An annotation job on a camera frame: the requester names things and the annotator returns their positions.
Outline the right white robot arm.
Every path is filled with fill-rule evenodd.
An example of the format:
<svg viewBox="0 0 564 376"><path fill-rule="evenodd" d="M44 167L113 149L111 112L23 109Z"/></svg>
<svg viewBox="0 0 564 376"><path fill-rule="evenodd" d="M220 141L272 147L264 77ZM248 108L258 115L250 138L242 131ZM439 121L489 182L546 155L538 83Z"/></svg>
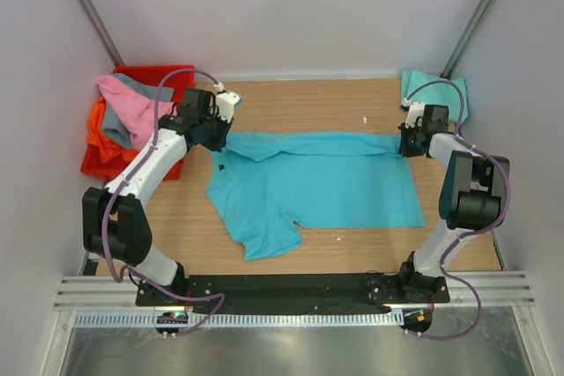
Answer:
<svg viewBox="0 0 564 376"><path fill-rule="evenodd" d="M410 302L439 299L446 291L445 272L456 255L481 233L504 219L508 204L509 161L480 153L449 131L445 106L404 100L399 153L440 161L446 173L439 195L440 220L426 243L402 263L398 285Z"/></svg>

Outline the bright blue t shirt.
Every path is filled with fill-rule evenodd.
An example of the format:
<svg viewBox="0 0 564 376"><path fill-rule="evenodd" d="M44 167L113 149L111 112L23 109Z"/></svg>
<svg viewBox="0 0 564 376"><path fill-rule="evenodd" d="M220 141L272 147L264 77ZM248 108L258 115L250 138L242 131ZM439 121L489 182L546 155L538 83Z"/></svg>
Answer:
<svg viewBox="0 0 564 376"><path fill-rule="evenodd" d="M425 226L400 137L232 132L206 194L248 261L287 254L305 229Z"/></svg>

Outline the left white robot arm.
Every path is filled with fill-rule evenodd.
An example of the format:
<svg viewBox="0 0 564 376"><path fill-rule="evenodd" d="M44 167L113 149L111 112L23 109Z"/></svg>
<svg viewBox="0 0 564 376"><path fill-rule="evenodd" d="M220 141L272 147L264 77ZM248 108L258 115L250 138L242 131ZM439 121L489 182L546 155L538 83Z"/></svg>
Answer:
<svg viewBox="0 0 564 376"><path fill-rule="evenodd" d="M221 151L234 123L241 96L217 85L216 93L188 89L171 114L157 120L157 130L122 173L104 188L89 188L82 199L85 250L124 264L161 286L176 286L182 266L153 245L145 209L164 177L190 148Z"/></svg>

